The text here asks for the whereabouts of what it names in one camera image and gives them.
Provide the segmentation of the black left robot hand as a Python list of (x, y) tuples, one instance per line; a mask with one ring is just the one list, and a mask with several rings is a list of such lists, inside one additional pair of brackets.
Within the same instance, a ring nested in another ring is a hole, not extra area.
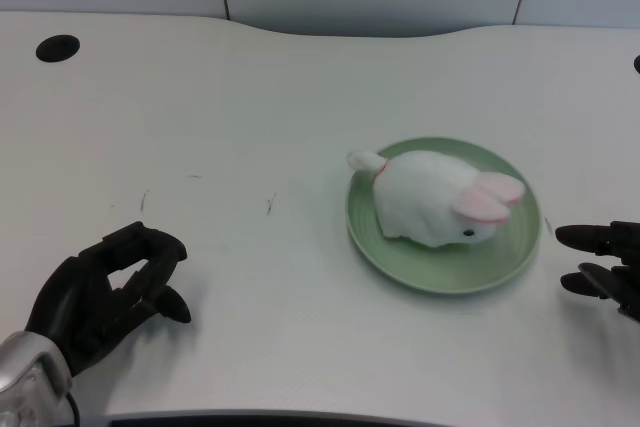
[(77, 376), (155, 315), (191, 322), (168, 285), (186, 259), (180, 240), (134, 222), (67, 258), (41, 288), (25, 330), (51, 340)]

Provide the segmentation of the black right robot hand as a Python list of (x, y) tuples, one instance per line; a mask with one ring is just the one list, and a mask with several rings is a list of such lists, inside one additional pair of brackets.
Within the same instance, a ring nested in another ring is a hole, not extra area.
[(562, 287), (577, 295), (611, 299), (618, 304), (621, 315), (639, 322), (639, 224), (614, 221), (609, 226), (568, 225), (558, 227), (555, 236), (571, 249), (615, 257), (621, 262), (611, 269), (581, 263), (577, 272), (560, 278)]

